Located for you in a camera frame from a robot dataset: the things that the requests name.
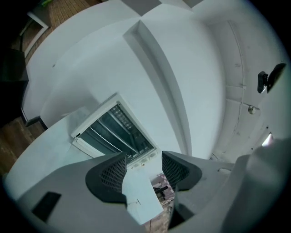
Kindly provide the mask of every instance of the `window frame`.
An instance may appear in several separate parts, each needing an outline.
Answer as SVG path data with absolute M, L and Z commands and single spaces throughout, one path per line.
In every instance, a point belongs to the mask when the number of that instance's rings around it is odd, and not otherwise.
M 71 136 L 74 138 L 72 144 L 83 151 L 84 153 L 88 154 L 89 156 L 95 158 L 99 156 L 103 156 L 104 154 L 94 147 L 92 147 L 90 144 L 88 144 L 86 141 L 84 141 L 82 138 L 79 138 L 79 136 L 89 127 L 91 126 L 97 119 L 99 119 L 103 114 L 108 112 L 111 108 L 113 108 L 115 105 L 119 105 L 121 110 L 126 114 L 126 116 L 130 119 L 130 121 L 136 126 L 136 128 L 141 132 L 141 134 L 148 140 L 148 142 L 153 146 L 151 150 L 149 150 L 144 155 L 141 155 L 137 157 L 134 161 L 130 162 L 127 166 L 133 166 L 134 164 L 141 162 L 145 157 L 148 157 L 149 159 L 152 157 L 152 153 L 155 152 L 155 154 L 159 153 L 159 148 L 156 145 L 156 143 L 152 140 L 152 138 L 149 136 L 148 132 L 145 130 L 145 128 L 142 126 L 142 124 L 138 121 L 138 119 L 135 117 L 134 113 L 129 108 L 129 105 L 126 103 L 126 101 L 121 97 L 120 94 L 116 93 L 112 95 L 110 98 L 105 100 L 102 104 L 100 104 L 91 114 L 88 115 L 88 117 L 71 133 Z

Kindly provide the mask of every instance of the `black baseboard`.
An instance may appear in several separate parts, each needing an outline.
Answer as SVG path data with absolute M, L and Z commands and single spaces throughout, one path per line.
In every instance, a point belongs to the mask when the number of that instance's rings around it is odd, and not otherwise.
M 40 122 L 40 124 L 44 128 L 44 130 L 47 130 L 48 129 L 48 127 L 45 125 L 45 123 L 43 122 L 43 120 L 41 119 L 40 116 L 36 116 L 36 117 L 34 117 L 34 118 L 30 119 L 30 120 L 27 120 L 26 117 L 25 117 L 25 115 L 24 115 L 24 112 L 21 111 L 21 113 L 22 113 L 21 114 L 21 118 L 22 118 L 22 120 L 24 122 L 24 125 L 26 127 L 31 126 L 31 125 L 33 125 L 33 124 L 35 124 L 37 122 Z

